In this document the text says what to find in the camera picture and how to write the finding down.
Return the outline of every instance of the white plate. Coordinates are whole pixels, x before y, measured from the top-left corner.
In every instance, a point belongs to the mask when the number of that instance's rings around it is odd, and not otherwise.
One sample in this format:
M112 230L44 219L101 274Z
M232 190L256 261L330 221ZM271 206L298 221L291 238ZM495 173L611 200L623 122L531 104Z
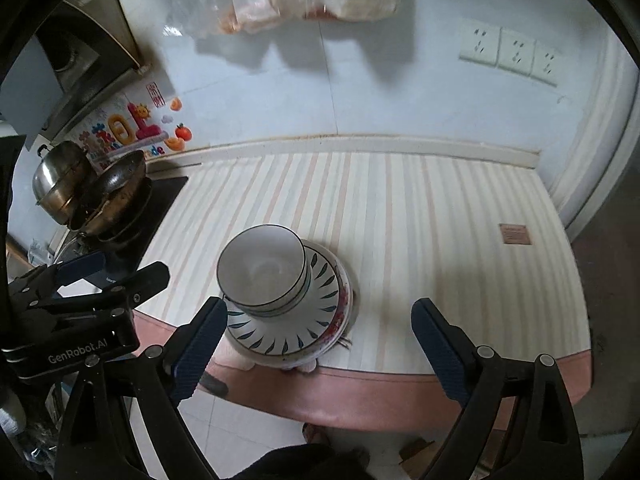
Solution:
M260 365L295 368L310 362L331 348L347 326L353 288L346 270L327 248L307 240L303 244L315 264L312 284L300 304L271 318L229 311L231 345Z

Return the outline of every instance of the countertop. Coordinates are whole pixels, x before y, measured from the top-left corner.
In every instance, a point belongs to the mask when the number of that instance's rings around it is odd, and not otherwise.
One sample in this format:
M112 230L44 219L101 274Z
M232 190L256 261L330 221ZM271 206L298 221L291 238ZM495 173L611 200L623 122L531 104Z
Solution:
M504 357L590 349L571 247L535 171L444 156L291 153L204 164L142 261L163 261L172 277L140 310L189 322L220 294L225 244L269 222L324 244L354 278L353 347L332 349L323 367L432 374L410 328L421 297ZM504 244L500 224L526 225L532 244Z

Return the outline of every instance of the screw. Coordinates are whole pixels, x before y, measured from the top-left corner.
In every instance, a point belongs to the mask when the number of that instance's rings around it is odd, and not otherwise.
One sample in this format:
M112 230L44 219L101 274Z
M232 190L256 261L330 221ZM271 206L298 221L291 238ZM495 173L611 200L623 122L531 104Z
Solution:
M100 358L96 354L91 354L84 360L84 364L89 368L94 367L99 362L100 362Z
M476 351L480 357L485 359L491 359L495 355L494 349L490 346L479 346Z
M152 345L145 350L145 356L147 356L149 359L153 359L154 357L158 357L160 354L162 354L162 350L162 345Z
M549 354L542 354L540 356L540 362L545 366L553 366L556 361Z

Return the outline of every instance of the frying pan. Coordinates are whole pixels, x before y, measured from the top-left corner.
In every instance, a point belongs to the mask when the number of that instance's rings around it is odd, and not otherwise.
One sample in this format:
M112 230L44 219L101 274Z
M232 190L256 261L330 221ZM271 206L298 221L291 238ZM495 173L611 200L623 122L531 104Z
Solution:
M130 207L117 224L97 236L97 245L100 250L119 251L140 235L142 231L137 225L138 219L145 211L146 204L151 198L151 189L152 181L149 177L145 177L131 201Z
M69 229L85 236L109 229L126 211L145 175L145 155L140 150L111 164L80 197Z

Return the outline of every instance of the person's foot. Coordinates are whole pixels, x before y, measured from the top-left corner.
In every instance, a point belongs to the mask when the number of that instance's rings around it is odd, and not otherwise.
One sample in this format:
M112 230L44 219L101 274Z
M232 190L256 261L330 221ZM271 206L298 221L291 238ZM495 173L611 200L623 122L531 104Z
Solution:
M321 426L314 426L313 424L305 422L302 425L302 436L305 437L307 444L324 444L325 446L331 446L326 430Z

